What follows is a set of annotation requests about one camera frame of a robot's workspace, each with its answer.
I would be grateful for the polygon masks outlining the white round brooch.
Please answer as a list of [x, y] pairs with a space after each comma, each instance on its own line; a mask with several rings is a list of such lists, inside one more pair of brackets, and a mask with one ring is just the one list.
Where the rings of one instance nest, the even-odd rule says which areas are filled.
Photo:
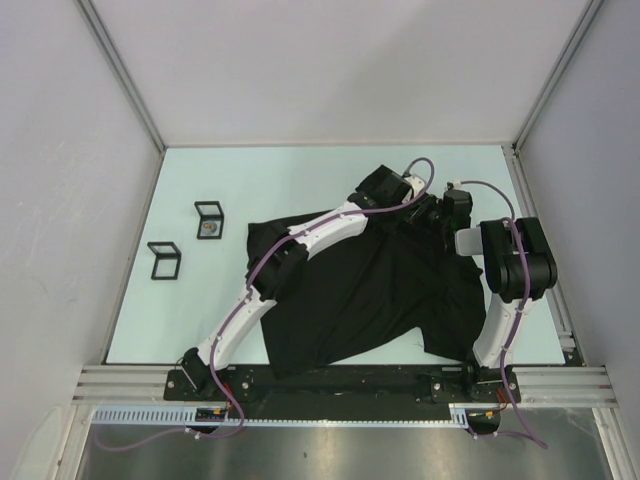
[[216, 231], [217, 231], [217, 225], [215, 223], [205, 222], [202, 224], [201, 232], [203, 235], [211, 236], [211, 235], [214, 235]]

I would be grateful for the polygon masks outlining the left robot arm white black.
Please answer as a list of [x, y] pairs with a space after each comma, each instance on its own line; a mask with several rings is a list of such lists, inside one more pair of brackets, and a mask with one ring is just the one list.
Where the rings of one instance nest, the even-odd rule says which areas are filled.
[[369, 174], [339, 207], [307, 222], [272, 226], [261, 238], [258, 253], [249, 262], [245, 284], [236, 306], [198, 346], [185, 352], [180, 368], [187, 389], [207, 400], [219, 391], [231, 393], [219, 370], [229, 366], [235, 350], [256, 323], [277, 303], [290, 296], [305, 266], [317, 254], [364, 232], [369, 220], [404, 211], [425, 197], [435, 177], [427, 179], [408, 166], [397, 174], [382, 165]]

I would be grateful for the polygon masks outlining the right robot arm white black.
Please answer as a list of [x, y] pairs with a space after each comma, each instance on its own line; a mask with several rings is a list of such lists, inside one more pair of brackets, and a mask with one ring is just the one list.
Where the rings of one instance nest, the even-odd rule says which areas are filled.
[[418, 224], [439, 237], [444, 252], [480, 255], [491, 300], [478, 338], [460, 367], [440, 366], [429, 374], [436, 403], [467, 400], [489, 403], [519, 394], [513, 372], [520, 326], [534, 304], [555, 286], [556, 261], [536, 217], [485, 220], [471, 225], [473, 201], [449, 185], [441, 199], [420, 202]]

